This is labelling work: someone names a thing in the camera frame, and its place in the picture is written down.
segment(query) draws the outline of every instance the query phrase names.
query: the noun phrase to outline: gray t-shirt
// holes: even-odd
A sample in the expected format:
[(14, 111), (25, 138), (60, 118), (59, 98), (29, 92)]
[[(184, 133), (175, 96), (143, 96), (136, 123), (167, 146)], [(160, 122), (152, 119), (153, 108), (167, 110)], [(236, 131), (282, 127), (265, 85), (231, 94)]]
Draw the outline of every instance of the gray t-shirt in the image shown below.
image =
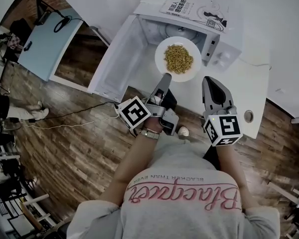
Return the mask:
[(159, 158), (128, 185), (121, 208), (79, 205), (68, 239), (278, 239), (279, 212), (243, 213), (235, 180), (196, 155), (189, 142), (156, 150)]

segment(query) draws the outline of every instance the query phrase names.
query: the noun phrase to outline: white cable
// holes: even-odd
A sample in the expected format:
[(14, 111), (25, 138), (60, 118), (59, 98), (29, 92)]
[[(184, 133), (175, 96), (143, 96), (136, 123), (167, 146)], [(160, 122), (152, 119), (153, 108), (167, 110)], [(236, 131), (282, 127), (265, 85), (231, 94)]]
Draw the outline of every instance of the white cable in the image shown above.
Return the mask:
[(251, 66), (256, 66), (256, 67), (260, 67), (260, 66), (270, 66), (269, 70), (271, 70), (271, 65), (270, 64), (252, 64), (252, 63), (249, 63), (247, 62), (246, 60), (243, 60), (242, 58), (238, 57), (238, 59), (248, 65), (251, 65)]
[(120, 115), (117, 115), (116, 117), (108, 117), (108, 118), (106, 118), (106, 119), (95, 120), (95, 121), (87, 122), (87, 123), (84, 123), (84, 124), (78, 124), (78, 125), (57, 125), (57, 126), (52, 126), (52, 127), (38, 127), (38, 126), (34, 126), (34, 125), (25, 125), (25, 124), (24, 124), (24, 126), (27, 126), (27, 127), (35, 127), (35, 128), (39, 128), (39, 129), (52, 129), (52, 128), (62, 127), (62, 126), (75, 127), (75, 126), (83, 126), (83, 125), (91, 124), (91, 123), (94, 123), (94, 122), (101, 122), (101, 121), (105, 121), (105, 120), (108, 120), (108, 119), (116, 119), (116, 118), (118, 118), (119, 116), (120, 116)]

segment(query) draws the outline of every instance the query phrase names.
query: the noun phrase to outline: white door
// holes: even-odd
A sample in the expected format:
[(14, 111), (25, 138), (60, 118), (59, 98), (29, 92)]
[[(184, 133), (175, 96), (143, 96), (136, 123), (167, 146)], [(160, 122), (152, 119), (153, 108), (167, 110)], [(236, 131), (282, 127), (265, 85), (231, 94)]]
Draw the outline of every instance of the white door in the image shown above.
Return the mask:
[(120, 102), (147, 45), (139, 19), (129, 16), (104, 54), (88, 92)]

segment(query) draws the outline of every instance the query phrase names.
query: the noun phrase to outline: white microwave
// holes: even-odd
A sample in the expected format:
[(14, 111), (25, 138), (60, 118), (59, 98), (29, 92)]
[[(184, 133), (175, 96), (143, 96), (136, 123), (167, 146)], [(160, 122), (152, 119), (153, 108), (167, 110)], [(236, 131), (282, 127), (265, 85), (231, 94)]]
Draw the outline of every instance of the white microwave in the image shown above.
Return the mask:
[(203, 66), (212, 70), (226, 70), (241, 54), (243, 20), (239, 5), (230, 2), (234, 13), (225, 33), (199, 22), (160, 12), (165, 1), (141, 1), (109, 45), (88, 92), (120, 102), (148, 45), (159, 45), (164, 39), (175, 35), (193, 41), (201, 52)]

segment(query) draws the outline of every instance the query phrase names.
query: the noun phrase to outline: watch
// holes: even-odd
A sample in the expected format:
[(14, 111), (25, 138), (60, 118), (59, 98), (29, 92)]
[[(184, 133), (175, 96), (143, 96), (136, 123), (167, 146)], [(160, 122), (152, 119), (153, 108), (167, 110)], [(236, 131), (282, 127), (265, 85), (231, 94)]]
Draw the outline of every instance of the watch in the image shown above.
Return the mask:
[(141, 134), (145, 135), (148, 138), (152, 138), (152, 139), (158, 139), (159, 138), (159, 133), (150, 132), (148, 130), (142, 130)]

